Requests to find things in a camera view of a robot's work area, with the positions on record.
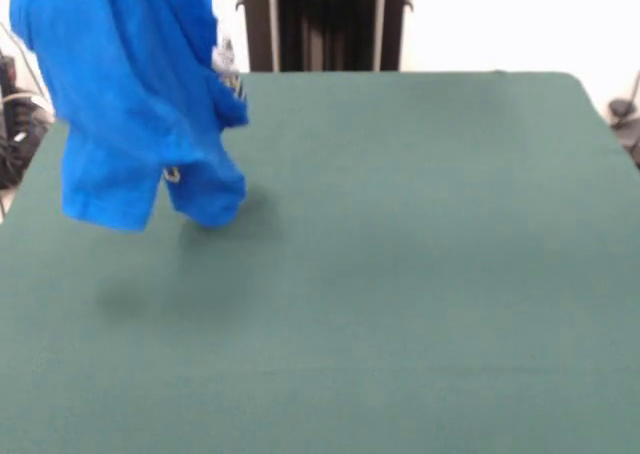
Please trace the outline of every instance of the blue garment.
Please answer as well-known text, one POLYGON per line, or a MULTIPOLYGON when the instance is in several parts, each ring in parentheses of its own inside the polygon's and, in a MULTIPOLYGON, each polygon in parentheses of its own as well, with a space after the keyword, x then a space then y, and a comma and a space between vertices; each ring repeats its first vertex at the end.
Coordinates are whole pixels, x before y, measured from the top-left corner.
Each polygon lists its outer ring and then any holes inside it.
POLYGON ((205 226, 233 219, 245 180, 221 133, 248 122, 247 105, 211 68, 211 0, 11 0, 11 24, 70 125, 68 216, 142 230, 177 166, 177 210, 205 226))

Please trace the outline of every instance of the black metal frame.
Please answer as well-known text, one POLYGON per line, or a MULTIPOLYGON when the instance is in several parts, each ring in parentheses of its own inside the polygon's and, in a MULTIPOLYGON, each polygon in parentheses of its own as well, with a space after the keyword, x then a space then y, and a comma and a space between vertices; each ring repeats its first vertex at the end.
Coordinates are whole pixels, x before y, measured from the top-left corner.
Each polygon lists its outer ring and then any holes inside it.
MULTIPOLYGON (((380 66, 383 71, 397 71, 400 69, 405 3, 406 0, 385 0, 380 66)), ((244 0, 244 6, 251 70, 255 72, 272 72, 274 62, 271 47, 270 1, 244 0)))

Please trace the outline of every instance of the black cable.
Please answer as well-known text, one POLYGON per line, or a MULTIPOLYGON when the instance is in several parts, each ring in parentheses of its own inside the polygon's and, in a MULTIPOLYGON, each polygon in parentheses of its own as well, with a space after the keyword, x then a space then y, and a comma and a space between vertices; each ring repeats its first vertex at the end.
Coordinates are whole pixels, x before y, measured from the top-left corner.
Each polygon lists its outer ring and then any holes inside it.
POLYGON ((44 93, 44 89, 42 88, 42 85, 40 84, 40 80, 38 79, 38 76, 36 76, 35 71, 31 67, 31 63, 29 62, 29 59, 27 59, 27 54, 25 53, 24 49, 22 48, 22 45, 18 42, 18 40, 13 35, 13 33, 7 28, 7 26, 4 25, 4 23, 0 22, 0 28, 5 32, 5 34, 9 38, 9 40, 18 49, 18 52, 20 53, 20 57, 22 57, 22 60, 24 61, 25 67, 29 71, 29 74, 31 75, 31 78, 33 79, 34 84, 38 88, 38 92, 40 93, 40 95, 42 97, 46 98, 47 96, 44 93))
POLYGON ((620 117, 618 117, 618 120, 612 126, 614 129, 620 127, 633 113, 633 103, 636 100, 636 97, 638 97, 639 89, 640 89, 640 71, 638 71, 638 73, 636 74, 636 80, 633 84, 633 90, 631 91, 631 96, 629 97, 629 103, 627 104, 627 108, 625 109, 625 112, 622 113, 620 117))
MULTIPOLYGON (((618 119, 618 122, 614 124, 614 129, 622 126, 622 124, 629 118, 629 116, 633 112, 633 103, 638 96, 638 91, 640 91, 640 71, 638 71, 638 74, 636 75, 636 82, 634 83, 633 91, 631 93, 631 97, 629 98, 629 105, 627 106, 626 112, 622 115, 622 117, 618 119)), ((631 145, 631 147, 629 147, 629 154, 632 158, 638 146, 640 146, 640 137, 638 137, 631 145)))

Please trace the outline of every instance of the green felt surface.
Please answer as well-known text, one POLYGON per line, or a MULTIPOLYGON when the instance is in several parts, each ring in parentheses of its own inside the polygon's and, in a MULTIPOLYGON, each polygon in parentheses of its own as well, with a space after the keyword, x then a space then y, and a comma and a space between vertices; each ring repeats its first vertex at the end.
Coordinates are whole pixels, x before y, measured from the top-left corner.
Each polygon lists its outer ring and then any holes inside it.
POLYGON ((640 182, 554 74, 249 76, 231 227, 0 227, 0 452, 640 452, 640 182))

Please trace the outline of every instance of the white wall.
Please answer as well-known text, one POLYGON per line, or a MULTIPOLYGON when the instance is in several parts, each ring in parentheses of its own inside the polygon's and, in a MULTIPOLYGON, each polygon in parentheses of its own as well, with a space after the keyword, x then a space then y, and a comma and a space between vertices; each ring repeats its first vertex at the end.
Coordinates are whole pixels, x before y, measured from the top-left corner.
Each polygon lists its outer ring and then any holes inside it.
MULTIPOLYGON (((248 70, 243 9, 214 0, 248 70)), ((0 21, 9 0, 0 0, 0 21)), ((580 78, 596 109, 627 97, 640 69, 638 0, 414 0, 402 68, 409 71, 552 70, 580 78)), ((0 39, 0 46, 5 47, 0 39)))

